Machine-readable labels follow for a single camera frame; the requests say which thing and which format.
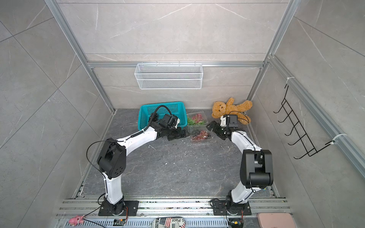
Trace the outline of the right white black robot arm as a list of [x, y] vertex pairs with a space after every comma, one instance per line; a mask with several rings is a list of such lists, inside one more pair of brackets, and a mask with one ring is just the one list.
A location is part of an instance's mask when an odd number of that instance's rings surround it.
[[246, 204], [256, 192], [274, 183], [272, 153], [256, 145], [238, 126], [237, 115], [224, 115], [219, 123], [211, 121], [206, 125], [222, 140], [229, 139], [242, 153], [240, 182], [226, 197], [227, 206]]

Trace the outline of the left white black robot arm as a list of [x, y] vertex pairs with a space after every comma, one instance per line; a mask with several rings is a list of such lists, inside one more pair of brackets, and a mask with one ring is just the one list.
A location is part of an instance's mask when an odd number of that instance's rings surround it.
[[120, 139], [109, 138], [105, 141], [97, 163], [103, 175], [105, 184], [104, 202], [111, 206], [124, 204], [121, 189], [121, 175], [126, 169], [126, 157], [139, 147], [161, 137], [167, 140], [186, 138], [189, 134], [179, 126], [180, 119], [172, 114], [166, 114], [157, 120], [156, 114], [150, 117], [147, 126], [137, 133]]

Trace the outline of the clear clamshell container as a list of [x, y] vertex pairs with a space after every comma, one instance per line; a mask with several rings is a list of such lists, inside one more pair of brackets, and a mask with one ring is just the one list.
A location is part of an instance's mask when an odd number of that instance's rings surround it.
[[201, 126], [208, 123], [208, 118], [204, 112], [194, 112], [187, 114], [188, 126]]
[[211, 139], [212, 135], [205, 125], [190, 126], [189, 127], [190, 139], [193, 142], [204, 142]]

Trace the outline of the red grape bunch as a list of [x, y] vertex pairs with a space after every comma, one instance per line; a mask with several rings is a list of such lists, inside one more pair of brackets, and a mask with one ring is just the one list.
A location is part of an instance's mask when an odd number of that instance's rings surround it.
[[201, 141], [209, 139], [210, 137], [211, 137], [211, 135], [208, 131], [196, 130], [196, 131], [193, 131], [191, 139], [194, 142], [201, 142]]
[[194, 124], [201, 124], [201, 123], [205, 122], [205, 119], [203, 118], [203, 116], [200, 113], [194, 115], [192, 117], [192, 120], [193, 120]]

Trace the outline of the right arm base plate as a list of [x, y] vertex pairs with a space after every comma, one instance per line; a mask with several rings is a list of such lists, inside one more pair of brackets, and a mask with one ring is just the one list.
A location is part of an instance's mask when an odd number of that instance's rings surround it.
[[252, 215], [249, 203], [236, 204], [226, 200], [211, 199], [210, 206], [215, 216], [250, 216]]

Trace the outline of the green grape bunch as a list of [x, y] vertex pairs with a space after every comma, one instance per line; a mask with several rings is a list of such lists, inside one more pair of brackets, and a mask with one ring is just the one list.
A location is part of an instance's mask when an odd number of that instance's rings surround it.
[[197, 118], [188, 117], [187, 122], [188, 122], [189, 126], [201, 126], [201, 125], [206, 124], [206, 120], [204, 118], [200, 118], [200, 117], [197, 117]]

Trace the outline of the teal plastic basket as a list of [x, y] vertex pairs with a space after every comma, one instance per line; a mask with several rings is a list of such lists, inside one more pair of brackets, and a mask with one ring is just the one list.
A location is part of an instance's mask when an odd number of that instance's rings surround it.
[[160, 104], [146, 104], [141, 106], [138, 117], [138, 130], [144, 129], [153, 112], [160, 106], [165, 105], [173, 115], [180, 119], [178, 126], [184, 128], [187, 126], [187, 113], [183, 102], [168, 102]]

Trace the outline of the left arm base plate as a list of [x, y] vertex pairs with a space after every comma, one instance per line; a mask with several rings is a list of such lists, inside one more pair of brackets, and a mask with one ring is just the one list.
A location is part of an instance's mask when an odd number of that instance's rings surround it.
[[139, 201], [123, 201], [113, 205], [107, 200], [102, 202], [98, 216], [136, 216]]

